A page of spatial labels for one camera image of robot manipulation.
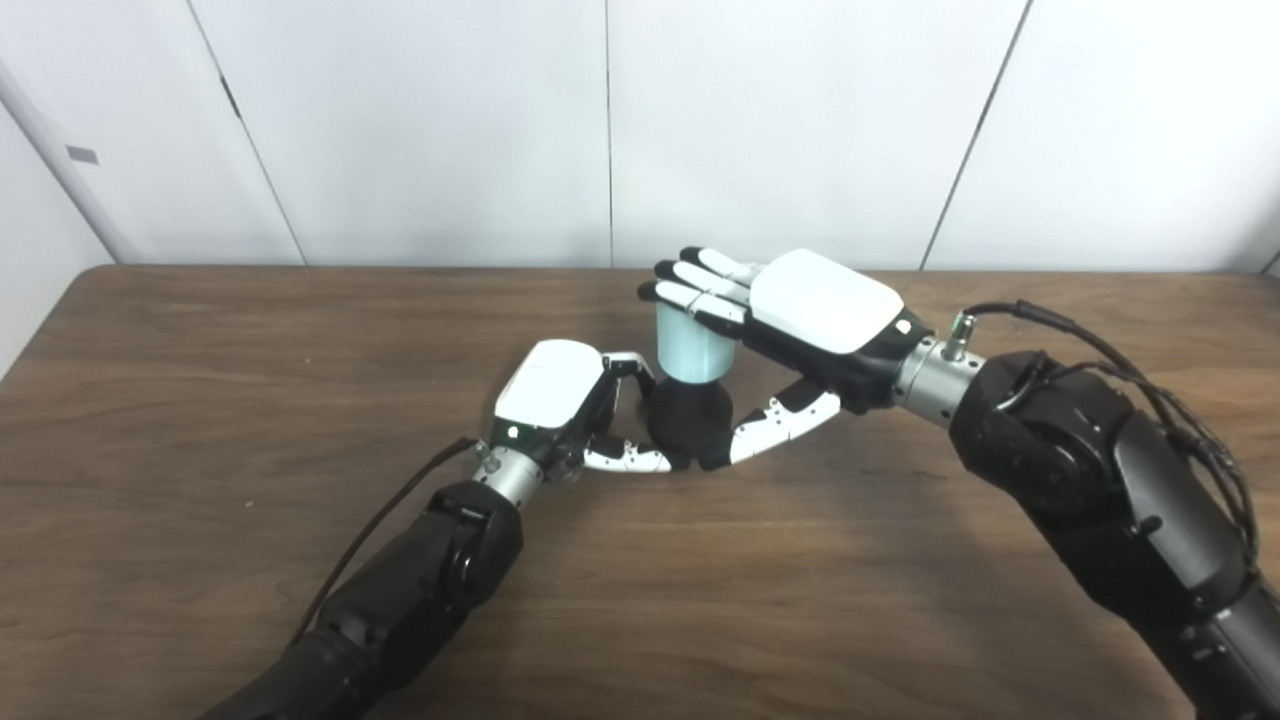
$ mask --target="robotic arm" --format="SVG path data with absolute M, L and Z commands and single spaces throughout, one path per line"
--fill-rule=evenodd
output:
M 431 496 L 408 529 L 324 598 L 314 628 L 303 625 L 274 665 L 201 717 L 360 717 L 380 696 L 413 680 L 498 589 L 524 547 L 521 511 L 543 482 L 576 479 L 584 466 L 643 473 L 687 466 L 607 434 L 626 377 L 637 379 L 641 395 L 653 389 L 649 366 L 634 352 L 602 355 L 567 340 L 534 346 L 498 397 L 492 437 L 476 445 L 480 468 L 471 479 Z M 472 442 L 438 455 L 399 497 Z
M 739 265 L 707 249 L 659 263 L 644 300 L 800 373 L 699 462 L 714 469 L 838 413 L 902 407 L 947 430 L 973 474 L 1007 492 L 1084 592 L 1147 643 L 1207 720 L 1280 719 L 1280 609 L 1257 565 L 1248 492 L 1226 448 L 1115 348 L 1030 304 L 961 313 L 940 341 L 891 288 L 797 250 Z M 1111 360 L 968 351 L 982 313 L 1088 341 Z M 1158 421 L 1098 372 L 1137 384 Z M 1176 423 L 1174 415 L 1184 421 Z M 1192 471 L 1208 468 L 1229 518 Z

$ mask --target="black base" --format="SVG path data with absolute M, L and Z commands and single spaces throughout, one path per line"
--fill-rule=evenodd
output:
M 648 406 L 649 437 L 663 451 L 700 457 L 712 438 L 732 429 L 733 401 L 719 380 L 692 384 L 667 378 Z

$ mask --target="white door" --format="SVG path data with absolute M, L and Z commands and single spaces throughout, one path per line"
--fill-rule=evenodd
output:
M 611 0 L 620 265 L 919 265 L 1021 0 Z
M 609 264 L 603 3 L 193 6 L 310 263 Z
M 1037 3 L 928 269 L 1261 270 L 1280 4 Z
M 184 3 L 4 0 L 0 97 L 120 260 L 301 263 Z

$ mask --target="wooden table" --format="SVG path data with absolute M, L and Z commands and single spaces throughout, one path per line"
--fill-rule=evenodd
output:
M 0 386 L 0 717 L 195 716 L 275 657 L 369 515 L 538 340 L 653 356 L 609 270 L 113 266 Z M 1280 283 L 878 273 L 945 325 L 1034 299 L 1233 446 L 1280 578 Z M 984 355 L 1065 337 L 984 320 Z M 739 414 L 788 383 L 745 351 Z M 428 479 L 370 546 L 465 462 Z M 543 488 L 502 591 L 374 717 L 1189 717 L 1014 503 L 905 413 L 716 474 Z

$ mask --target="black arm segment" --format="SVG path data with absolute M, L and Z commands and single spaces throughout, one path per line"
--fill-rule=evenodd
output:
M 1188 457 L 1129 400 L 1042 354 L 989 360 L 951 424 L 1206 720 L 1280 720 L 1280 610 Z
M 498 588 L 524 546 L 520 511 L 488 486 L 426 510 L 325 601 L 316 626 L 201 720 L 355 720 L 408 684 Z

